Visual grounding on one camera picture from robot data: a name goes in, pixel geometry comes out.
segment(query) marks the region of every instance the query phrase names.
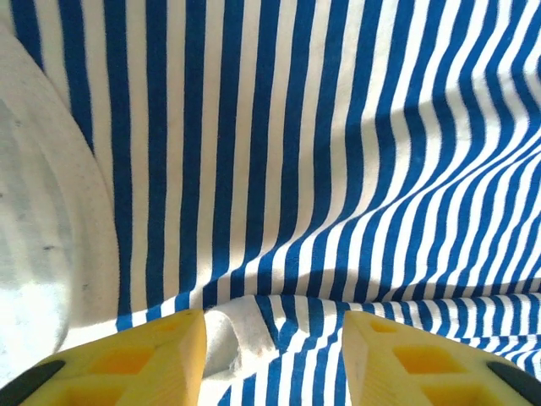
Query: black rubber pad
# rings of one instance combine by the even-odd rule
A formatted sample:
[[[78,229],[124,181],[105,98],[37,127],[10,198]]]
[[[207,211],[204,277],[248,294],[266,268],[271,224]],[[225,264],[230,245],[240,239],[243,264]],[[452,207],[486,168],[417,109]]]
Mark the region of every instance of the black rubber pad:
[[[533,406],[541,406],[541,382],[533,376],[508,364],[487,362],[487,366]]]
[[[19,406],[65,365],[65,361],[56,359],[26,370],[0,389],[0,405]]]

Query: yellow foam block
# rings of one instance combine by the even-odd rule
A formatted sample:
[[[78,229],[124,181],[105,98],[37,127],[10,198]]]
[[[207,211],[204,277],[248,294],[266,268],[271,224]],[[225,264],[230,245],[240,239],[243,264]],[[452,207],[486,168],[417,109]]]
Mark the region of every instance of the yellow foam block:
[[[527,406],[486,365],[511,362],[361,311],[345,314],[342,351],[353,406]]]
[[[66,362],[24,406],[195,405],[205,318],[186,310],[44,359]]]

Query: blue and white striped fabric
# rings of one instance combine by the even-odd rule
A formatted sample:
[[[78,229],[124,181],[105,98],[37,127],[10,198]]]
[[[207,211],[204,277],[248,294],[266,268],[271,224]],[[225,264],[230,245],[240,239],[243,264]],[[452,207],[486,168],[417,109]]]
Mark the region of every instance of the blue and white striped fabric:
[[[541,377],[538,1],[0,12],[107,184],[117,328],[257,295],[282,356],[224,404],[347,402],[350,307]]]

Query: yellow plastic piece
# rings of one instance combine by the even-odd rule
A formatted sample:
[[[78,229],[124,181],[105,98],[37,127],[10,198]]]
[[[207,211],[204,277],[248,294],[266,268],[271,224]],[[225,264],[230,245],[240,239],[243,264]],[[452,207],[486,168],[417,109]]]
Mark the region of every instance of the yellow plastic piece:
[[[186,310],[44,359],[66,365],[24,406],[195,405],[205,318]]]
[[[342,351],[353,406],[527,406],[487,366],[494,354],[361,311],[348,311]]]

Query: yellow plastic part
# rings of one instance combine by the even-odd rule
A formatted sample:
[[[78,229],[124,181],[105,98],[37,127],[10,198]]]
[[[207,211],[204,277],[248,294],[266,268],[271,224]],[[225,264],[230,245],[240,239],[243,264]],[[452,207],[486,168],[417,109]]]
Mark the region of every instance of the yellow plastic part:
[[[342,351],[353,406],[527,406],[487,366],[494,354],[361,311],[348,311]]]
[[[24,406],[195,405],[205,318],[186,310],[44,359],[66,365]]]

